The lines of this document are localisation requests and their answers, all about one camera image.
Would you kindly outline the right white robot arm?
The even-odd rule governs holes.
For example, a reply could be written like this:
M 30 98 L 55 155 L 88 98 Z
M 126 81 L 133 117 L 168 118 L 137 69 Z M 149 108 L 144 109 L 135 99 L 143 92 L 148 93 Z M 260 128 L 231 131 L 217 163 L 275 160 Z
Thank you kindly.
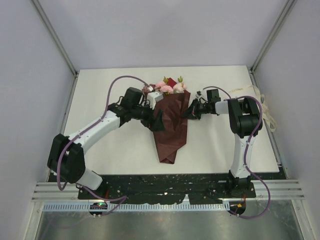
M 225 192 L 231 197 L 241 198 L 251 190 L 251 155 L 256 136 L 263 126 L 262 107 L 252 96 L 222 100 L 217 88 L 206 91 L 206 100 L 202 100 L 201 95 L 202 93 L 198 91 L 181 117 L 200 120 L 204 114 L 228 115 L 235 145 Z

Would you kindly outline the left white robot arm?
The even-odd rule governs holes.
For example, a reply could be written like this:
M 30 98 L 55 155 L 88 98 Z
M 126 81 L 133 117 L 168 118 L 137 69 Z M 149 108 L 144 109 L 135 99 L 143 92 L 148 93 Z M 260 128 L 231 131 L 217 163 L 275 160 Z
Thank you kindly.
M 130 120 L 138 120 L 152 132 L 162 132 L 163 111 L 155 111 L 156 104 L 164 96 L 158 91 L 144 95 L 137 88 L 130 87 L 115 103 L 108 105 L 107 111 L 86 127 L 69 136 L 58 134 L 54 137 L 47 166 L 58 178 L 70 184 L 78 184 L 89 189 L 96 199 L 107 193 L 103 178 L 88 169 L 85 154 L 108 133 L 120 128 Z

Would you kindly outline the cream ribbon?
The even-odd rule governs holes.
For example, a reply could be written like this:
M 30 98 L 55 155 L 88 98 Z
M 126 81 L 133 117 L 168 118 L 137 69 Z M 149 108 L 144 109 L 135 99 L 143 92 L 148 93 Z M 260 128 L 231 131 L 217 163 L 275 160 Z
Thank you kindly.
M 278 127 L 277 122 L 270 114 L 265 95 L 260 92 L 260 90 L 257 86 L 254 86 L 251 84 L 251 85 L 248 85 L 245 87 L 234 88 L 231 91 L 229 91 L 228 93 L 231 94 L 233 97 L 235 97 L 237 92 L 243 92 L 248 89 L 252 89 L 254 91 L 255 98 L 259 101 L 259 103 L 262 106 L 262 112 L 263 112 L 262 118 L 266 122 L 269 130 L 272 133 L 274 133 Z

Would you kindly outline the red wrapping paper sheet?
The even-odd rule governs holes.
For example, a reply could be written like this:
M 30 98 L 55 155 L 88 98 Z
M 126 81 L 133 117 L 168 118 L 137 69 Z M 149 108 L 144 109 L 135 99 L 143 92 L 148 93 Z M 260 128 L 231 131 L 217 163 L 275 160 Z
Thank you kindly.
M 172 88 L 178 83 L 178 80 L 167 78 L 168 85 Z M 162 121 L 165 130 L 154 132 L 153 137 L 159 162 L 174 164 L 178 150 L 187 144 L 188 120 L 181 118 L 181 114 L 189 107 L 191 93 L 186 85 L 184 93 L 162 95 L 163 99 L 156 104 L 155 111 L 163 111 Z

